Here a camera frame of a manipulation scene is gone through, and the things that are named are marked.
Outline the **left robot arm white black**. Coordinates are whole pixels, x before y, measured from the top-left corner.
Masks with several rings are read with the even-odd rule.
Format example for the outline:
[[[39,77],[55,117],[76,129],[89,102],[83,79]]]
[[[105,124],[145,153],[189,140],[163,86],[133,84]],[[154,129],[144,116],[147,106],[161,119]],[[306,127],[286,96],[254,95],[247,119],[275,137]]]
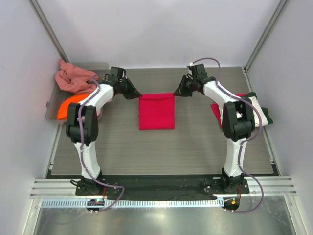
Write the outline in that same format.
[[[95,142],[99,134],[98,112],[117,94],[127,100],[141,97],[141,93],[126,76],[126,70],[111,67],[108,74],[92,76],[95,90],[78,103],[69,104],[66,135],[74,144],[81,163],[81,179],[71,180],[76,186],[76,195],[100,195],[109,185],[103,182],[98,164]]]

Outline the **crimson red polo shirt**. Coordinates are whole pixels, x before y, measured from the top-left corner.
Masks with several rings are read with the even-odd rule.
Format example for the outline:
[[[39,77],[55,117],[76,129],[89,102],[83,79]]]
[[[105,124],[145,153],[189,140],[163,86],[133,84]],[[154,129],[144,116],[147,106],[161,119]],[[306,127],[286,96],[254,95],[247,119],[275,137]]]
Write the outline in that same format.
[[[140,130],[175,129],[173,93],[144,94],[138,102]]]

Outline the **dark green t-shirt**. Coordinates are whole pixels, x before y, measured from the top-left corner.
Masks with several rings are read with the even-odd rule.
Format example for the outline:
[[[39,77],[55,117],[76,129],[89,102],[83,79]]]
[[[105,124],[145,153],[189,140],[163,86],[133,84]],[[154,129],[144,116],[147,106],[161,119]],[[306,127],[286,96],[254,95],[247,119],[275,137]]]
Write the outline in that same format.
[[[250,92],[249,95],[248,95],[248,98],[250,98],[250,97],[252,97],[252,96],[255,96],[255,97],[257,98],[256,93]],[[268,125],[273,124],[273,120],[272,120],[272,118],[269,116],[268,108],[265,108],[265,107],[261,107],[261,108],[262,108],[262,110],[263,110],[263,112],[264,112],[264,114],[265,114],[265,116],[266,116],[266,118],[267,118],[267,120],[268,120]]]

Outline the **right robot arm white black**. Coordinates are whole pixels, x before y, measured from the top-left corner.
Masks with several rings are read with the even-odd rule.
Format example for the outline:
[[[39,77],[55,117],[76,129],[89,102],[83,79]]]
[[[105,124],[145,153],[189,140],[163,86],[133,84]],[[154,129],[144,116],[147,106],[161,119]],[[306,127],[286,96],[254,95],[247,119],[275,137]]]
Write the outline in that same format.
[[[209,77],[204,64],[190,63],[187,68],[188,74],[182,77],[174,96],[191,97],[193,92],[200,92],[223,108],[222,131],[227,139],[227,152],[220,186],[224,192],[232,193],[244,181],[241,165],[246,142],[255,130],[252,102],[225,89],[217,78]]]

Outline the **white printed t-shirt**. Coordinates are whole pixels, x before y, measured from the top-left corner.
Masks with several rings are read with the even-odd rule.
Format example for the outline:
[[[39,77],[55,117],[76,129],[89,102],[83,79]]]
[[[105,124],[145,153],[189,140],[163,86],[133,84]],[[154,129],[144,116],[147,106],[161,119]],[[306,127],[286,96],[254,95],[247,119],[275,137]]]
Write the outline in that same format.
[[[255,96],[252,96],[249,99],[251,100],[252,105],[255,107],[255,109],[259,113],[259,116],[261,117],[262,126],[268,125],[268,120],[267,120],[259,102],[257,101],[257,98]],[[257,115],[255,110],[253,110],[253,114],[254,114],[255,126],[259,127],[259,124],[260,124],[259,116]]]

